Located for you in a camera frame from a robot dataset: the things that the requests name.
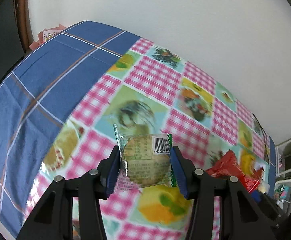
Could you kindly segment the red snack packet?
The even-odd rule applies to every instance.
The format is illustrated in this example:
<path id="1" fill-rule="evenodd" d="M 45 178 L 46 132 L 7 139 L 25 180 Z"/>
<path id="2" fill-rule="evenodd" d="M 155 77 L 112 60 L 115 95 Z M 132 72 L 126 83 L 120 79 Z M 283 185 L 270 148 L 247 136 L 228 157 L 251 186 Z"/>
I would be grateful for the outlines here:
<path id="1" fill-rule="evenodd" d="M 216 161 L 211 168 L 207 169 L 206 172 L 214 178 L 235 176 L 248 193 L 252 193 L 260 185 L 264 170 L 263 168 L 259 168 L 258 170 L 253 168 L 252 175 L 245 174 L 237 163 L 235 153 L 228 150 L 228 152 Z"/>

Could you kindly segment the green round cake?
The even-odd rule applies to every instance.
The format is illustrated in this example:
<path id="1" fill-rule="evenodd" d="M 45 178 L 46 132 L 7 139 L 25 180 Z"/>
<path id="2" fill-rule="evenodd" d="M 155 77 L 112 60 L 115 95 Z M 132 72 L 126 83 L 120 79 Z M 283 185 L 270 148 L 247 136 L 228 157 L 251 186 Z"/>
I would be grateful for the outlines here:
<path id="1" fill-rule="evenodd" d="M 116 124 L 114 134 L 120 152 L 117 191 L 176 185 L 171 166 L 171 134 L 121 134 Z"/>

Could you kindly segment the yellow snack bag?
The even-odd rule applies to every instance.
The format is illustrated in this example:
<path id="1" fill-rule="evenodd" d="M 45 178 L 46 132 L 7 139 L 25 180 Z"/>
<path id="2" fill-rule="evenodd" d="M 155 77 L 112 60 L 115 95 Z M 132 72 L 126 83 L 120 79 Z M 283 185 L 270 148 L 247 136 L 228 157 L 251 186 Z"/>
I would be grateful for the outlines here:
<path id="1" fill-rule="evenodd" d="M 255 155 L 246 149 L 242 149 L 239 160 L 239 166 L 242 172 L 247 176 L 253 177 L 255 174 L 255 163 Z"/>

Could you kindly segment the white wooden shelf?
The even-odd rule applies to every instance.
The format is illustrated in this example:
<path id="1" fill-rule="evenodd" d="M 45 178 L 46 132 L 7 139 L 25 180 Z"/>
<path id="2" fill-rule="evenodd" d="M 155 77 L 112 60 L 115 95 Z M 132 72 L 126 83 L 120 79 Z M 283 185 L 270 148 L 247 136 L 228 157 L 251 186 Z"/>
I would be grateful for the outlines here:
<path id="1" fill-rule="evenodd" d="M 276 146 L 275 198 L 284 209 L 291 209 L 291 138 Z"/>

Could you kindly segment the blue plaid bed sheet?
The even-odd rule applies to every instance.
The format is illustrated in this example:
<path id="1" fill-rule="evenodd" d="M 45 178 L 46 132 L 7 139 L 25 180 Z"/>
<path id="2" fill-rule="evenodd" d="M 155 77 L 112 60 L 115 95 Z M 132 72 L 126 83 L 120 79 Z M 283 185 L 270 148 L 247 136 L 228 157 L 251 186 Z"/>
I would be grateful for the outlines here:
<path id="1" fill-rule="evenodd" d="M 83 21 L 39 46 L 0 84 L 0 222 L 12 236 L 66 119 L 91 94 L 83 123 L 94 120 L 120 84 L 107 70 L 137 40 L 117 27 Z"/>

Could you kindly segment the colourful checked plastic tablecloth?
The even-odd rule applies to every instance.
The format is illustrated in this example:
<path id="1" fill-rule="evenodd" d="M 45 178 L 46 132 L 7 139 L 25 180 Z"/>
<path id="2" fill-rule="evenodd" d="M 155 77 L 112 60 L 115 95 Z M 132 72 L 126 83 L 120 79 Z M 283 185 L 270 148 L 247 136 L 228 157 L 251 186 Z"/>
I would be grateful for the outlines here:
<path id="1" fill-rule="evenodd" d="M 242 149 L 256 157 L 268 181 L 270 139 L 231 92 L 192 63 L 140 38 L 106 72 L 120 82 L 94 120 L 83 123 L 91 94 L 65 121 L 27 200 L 30 212 L 57 174 L 83 175 L 106 158 L 121 134 L 169 133 L 194 165 L 209 169 L 228 150 L 239 164 Z M 109 239 L 184 239 L 192 202 L 175 187 L 115 191 L 100 203 Z"/>

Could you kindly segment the pink paper box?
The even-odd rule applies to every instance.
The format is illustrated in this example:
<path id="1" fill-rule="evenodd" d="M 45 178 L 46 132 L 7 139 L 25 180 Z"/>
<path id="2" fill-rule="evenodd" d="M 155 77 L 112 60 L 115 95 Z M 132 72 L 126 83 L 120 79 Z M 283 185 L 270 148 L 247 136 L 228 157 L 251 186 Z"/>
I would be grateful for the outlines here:
<path id="1" fill-rule="evenodd" d="M 63 30 L 65 30 L 66 27 L 63 25 L 58 25 L 57 27 L 44 29 L 43 31 L 39 32 L 37 37 L 37 41 L 33 41 L 31 45 L 29 46 L 30 50 L 34 51 L 39 46 L 47 42 L 49 39 L 53 38 L 54 36 L 58 35 L 58 33 L 61 33 Z"/>

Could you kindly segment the dark wooden door frame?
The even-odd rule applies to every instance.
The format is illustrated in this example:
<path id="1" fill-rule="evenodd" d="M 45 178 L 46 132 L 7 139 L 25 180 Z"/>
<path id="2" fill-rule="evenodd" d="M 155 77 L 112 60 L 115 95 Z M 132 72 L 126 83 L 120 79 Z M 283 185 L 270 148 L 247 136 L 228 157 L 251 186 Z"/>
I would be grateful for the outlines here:
<path id="1" fill-rule="evenodd" d="M 28 0 L 14 0 L 14 14 L 18 37 L 25 55 L 31 52 L 30 44 L 33 42 L 29 22 Z"/>

